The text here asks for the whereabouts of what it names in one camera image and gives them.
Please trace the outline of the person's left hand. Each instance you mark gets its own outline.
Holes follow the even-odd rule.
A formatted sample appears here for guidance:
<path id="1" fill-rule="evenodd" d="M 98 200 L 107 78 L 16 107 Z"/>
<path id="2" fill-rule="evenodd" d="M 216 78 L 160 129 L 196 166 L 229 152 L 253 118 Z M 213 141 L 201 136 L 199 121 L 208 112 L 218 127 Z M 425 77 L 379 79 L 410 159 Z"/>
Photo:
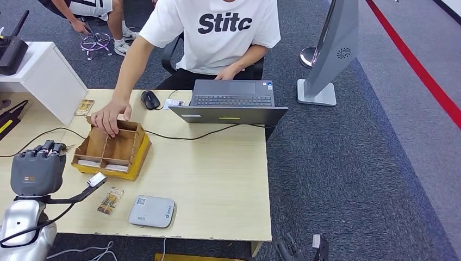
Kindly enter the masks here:
<path id="1" fill-rule="evenodd" d="M 239 69 L 235 66 L 229 66 L 221 70 L 215 77 L 215 80 L 233 80 L 234 77 L 239 73 Z"/>

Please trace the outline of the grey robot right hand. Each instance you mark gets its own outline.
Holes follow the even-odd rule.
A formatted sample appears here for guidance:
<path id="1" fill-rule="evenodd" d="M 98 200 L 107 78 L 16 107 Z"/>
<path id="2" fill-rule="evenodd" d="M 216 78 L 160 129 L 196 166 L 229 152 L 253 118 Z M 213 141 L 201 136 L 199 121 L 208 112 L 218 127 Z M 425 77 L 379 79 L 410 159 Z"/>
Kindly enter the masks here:
<path id="1" fill-rule="evenodd" d="M 297 248 L 292 236 L 289 233 L 283 235 L 282 239 L 278 240 L 277 252 L 283 261 L 305 261 L 304 254 Z"/>

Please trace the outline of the person's right hand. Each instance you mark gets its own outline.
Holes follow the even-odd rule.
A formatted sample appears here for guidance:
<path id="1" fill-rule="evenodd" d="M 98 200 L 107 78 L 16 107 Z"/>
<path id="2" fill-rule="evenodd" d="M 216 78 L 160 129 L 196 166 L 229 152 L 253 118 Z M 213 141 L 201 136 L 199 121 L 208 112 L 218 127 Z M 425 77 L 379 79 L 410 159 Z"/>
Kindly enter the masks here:
<path id="1" fill-rule="evenodd" d="M 132 107 L 128 100 L 113 98 L 102 109 L 91 114 L 91 125 L 114 138 L 119 133 L 117 125 L 119 115 L 122 115 L 122 120 L 130 121 Z"/>

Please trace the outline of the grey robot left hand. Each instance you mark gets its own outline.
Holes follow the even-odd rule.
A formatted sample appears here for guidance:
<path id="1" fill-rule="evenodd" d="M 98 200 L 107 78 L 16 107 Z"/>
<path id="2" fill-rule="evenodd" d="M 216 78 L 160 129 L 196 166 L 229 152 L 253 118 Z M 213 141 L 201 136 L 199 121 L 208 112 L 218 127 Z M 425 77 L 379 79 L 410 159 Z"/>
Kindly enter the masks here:
<path id="1" fill-rule="evenodd" d="M 46 196 L 63 183 L 67 146 L 47 140 L 43 145 L 13 157 L 10 185 L 18 196 Z"/>

